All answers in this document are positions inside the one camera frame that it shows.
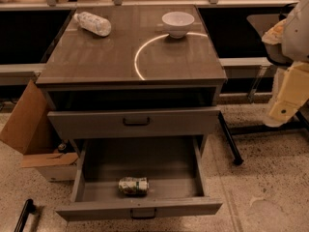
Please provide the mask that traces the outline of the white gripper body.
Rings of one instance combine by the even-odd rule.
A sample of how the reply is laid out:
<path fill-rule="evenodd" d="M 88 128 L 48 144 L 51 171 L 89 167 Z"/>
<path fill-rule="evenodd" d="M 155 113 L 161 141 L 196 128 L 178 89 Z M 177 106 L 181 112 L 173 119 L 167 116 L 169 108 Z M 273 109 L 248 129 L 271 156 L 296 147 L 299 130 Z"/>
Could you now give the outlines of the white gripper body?
<path fill-rule="evenodd" d="M 282 53 L 282 39 L 286 20 L 282 19 L 262 35 L 267 50 L 267 59 L 277 66 L 290 66 L 293 62 Z"/>

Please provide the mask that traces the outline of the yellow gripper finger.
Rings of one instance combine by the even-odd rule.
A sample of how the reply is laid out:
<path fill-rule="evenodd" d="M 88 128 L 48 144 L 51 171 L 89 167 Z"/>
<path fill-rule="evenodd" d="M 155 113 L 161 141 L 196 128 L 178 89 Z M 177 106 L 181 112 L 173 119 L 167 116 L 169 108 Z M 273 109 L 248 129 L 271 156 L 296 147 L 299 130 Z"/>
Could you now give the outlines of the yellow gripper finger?
<path fill-rule="evenodd" d="M 280 87 L 281 87 L 282 82 L 283 82 L 284 72 L 285 72 L 285 70 L 282 69 L 282 68 L 278 68 L 276 70 L 276 73 L 275 73 L 274 78 L 273 78 L 273 84 L 272 84 L 272 92 L 271 92 L 272 96 L 271 96 L 270 100 L 268 101 L 266 113 L 264 114 L 264 117 L 263 117 L 263 123 L 266 126 L 271 127 L 271 128 L 278 128 L 278 127 L 282 126 L 282 123 L 273 119 L 269 115 L 269 112 L 271 111 L 272 107 L 275 104 L 277 95 L 279 93 Z"/>
<path fill-rule="evenodd" d="M 284 78 L 269 115 L 287 123 L 309 100 L 309 64 L 293 62 L 284 72 Z"/>

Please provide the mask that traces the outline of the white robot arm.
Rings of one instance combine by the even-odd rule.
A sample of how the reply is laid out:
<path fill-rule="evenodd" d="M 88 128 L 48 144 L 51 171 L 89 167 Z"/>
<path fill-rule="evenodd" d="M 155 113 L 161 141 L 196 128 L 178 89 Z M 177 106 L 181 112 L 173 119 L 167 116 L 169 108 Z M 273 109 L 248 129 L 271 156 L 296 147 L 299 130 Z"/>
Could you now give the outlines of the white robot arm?
<path fill-rule="evenodd" d="M 309 0 L 300 0 L 288 16 L 264 33 L 265 44 L 281 44 L 282 54 L 294 62 L 268 103 L 264 124 L 286 124 L 309 100 Z"/>

